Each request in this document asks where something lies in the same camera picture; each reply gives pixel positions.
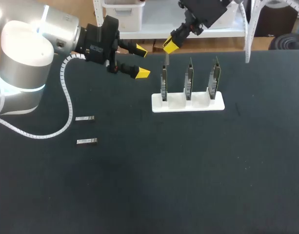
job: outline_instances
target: black cable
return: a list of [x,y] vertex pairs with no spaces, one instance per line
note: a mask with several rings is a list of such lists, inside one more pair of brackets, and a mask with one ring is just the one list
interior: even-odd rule
[[269,50],[299,50],[299,34],[290,33],[274,38]]

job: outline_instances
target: white rack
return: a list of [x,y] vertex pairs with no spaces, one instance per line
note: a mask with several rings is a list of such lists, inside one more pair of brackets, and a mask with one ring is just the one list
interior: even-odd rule
[[[102,19],[98,12],[102,12],[100,0],[93,0],[95,14]],[[177,0],[146,0],[143,13],[142,30],[139,32],[120,32],[121,39],[166,39],[170,33],[185,21],[184,10],[179,8]],[[190,34],[188,38],[226,38],[244,37],[241,14],[237,12],[233,26],[223,29],[205,29],[196,36]]]

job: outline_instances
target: white plastic container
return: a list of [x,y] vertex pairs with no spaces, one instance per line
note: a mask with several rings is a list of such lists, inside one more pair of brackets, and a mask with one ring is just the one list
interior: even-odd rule
[[219,28],[230,28],[233,26],[236,13],[238,9],[238,4],[235,2],[230,3],[227,6],[227,11],[222,15],[212,26],[210,29],[219,29]]
[[102,0],[106,15],[119,20],[119,31],[138,32],[141,30],[145,2],[138,0]]

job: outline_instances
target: white holder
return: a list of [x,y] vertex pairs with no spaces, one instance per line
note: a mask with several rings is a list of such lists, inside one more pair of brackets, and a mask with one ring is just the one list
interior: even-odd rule
[[217,92],[216,99],[211,100],[208,92],[193,92],[190,101],[186,100],[183,93],[168,93],[168,100],[162,101],[161,94],[151,96],[152,110],[154,113],[187,112],[187,111],[222,111],[225,109],[223,96]]

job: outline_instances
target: black table surface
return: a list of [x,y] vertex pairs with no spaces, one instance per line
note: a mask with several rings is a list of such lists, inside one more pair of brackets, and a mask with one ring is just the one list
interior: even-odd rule
[[[0,234],[299,234],[299,51],[172,55],[169,92],[192,58],[194,91],[222,67],[221,112],[154,114],[164,55],[119,56],[132,80],[74,59],[73,123],[48,140],[0,125]],[[34,134],[66,122],[56,57],[33,113],[2,117]],[[76,146],[97,137],[96,146]]]

